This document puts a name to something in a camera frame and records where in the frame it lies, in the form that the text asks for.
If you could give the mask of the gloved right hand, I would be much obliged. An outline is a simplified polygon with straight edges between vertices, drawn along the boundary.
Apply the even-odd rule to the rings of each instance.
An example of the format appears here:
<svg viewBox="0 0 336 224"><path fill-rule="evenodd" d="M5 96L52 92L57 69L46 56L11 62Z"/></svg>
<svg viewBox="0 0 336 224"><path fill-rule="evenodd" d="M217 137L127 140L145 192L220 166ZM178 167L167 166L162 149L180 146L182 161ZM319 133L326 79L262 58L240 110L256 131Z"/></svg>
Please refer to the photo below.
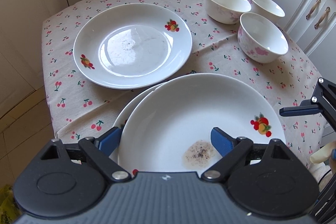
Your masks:
<svg viewBox="0 0 336 224"><path fill-rule="evenodd" d="M319 164L328 160L332 173L335 173L335 147L336 141L332 141L327 145L324 145L321 149L310 156L311 163Z"/></svg>

